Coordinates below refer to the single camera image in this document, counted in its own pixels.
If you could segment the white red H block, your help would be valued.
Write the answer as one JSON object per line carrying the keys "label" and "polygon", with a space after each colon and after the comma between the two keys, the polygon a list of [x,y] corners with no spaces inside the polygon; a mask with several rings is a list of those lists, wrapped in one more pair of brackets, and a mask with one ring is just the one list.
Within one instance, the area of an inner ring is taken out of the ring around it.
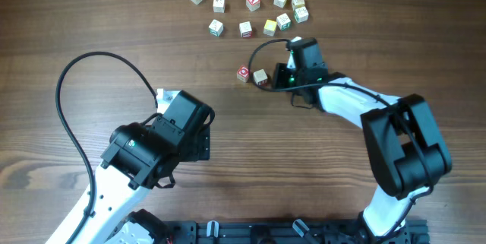
{"label": "white red H block", "polygon": [[267,73],[263,69],[254,71],[253,80],[256,85],[263,86],[268,81]]}

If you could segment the yellow topped wooden block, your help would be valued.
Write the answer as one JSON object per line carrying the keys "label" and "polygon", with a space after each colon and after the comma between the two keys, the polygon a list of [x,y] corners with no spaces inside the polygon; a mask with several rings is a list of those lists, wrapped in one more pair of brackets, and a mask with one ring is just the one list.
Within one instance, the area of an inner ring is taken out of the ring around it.
{"label": "yellow topped wooden block", "polygon": [[273,20],[266,20],[266,23],[264,25],[264,31],[263,33],[267,36],[274,36],[277,28],[277,22]]}

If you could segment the red Q letter block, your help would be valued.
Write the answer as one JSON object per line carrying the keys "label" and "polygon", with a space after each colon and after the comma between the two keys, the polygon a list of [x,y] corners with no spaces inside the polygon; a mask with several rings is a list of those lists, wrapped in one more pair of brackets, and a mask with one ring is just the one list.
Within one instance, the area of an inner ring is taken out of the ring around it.
{"label": "red Q letter block", "polygon": [[249,77],[250,77],[251,72],[248,70],[248,68],[244,65],[242,65],[236,73],[237,79],[240,81],[243,81],[245,83],[248,82]]}

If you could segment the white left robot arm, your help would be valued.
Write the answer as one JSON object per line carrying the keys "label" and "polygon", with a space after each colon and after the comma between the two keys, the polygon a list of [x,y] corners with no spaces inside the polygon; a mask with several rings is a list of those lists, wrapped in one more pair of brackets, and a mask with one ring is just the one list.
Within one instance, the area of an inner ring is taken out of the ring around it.
{"label": "white left robot arm", "polygon": [[169,180],[166,188],[175,186],[177,165],[210,158],[214,110],[184,90],[162,106],[163,112],[114,130],[85,193],[50,243],[104,243],[161,179]]}

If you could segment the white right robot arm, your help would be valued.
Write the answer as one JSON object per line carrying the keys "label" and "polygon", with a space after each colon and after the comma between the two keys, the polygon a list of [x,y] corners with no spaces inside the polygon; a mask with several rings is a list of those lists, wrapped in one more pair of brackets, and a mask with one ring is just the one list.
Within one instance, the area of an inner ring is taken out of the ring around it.
{"label": "white right robot arm", "polygon": [[404,226],[413,204],[452,169],[428,103],[417,94],[388,96],[329,73],[315,38],[296,37],[286,48],[289,60],[277,66],[273,88],[362,129],[377,189],[361,219],[371,239],[390,238]]}

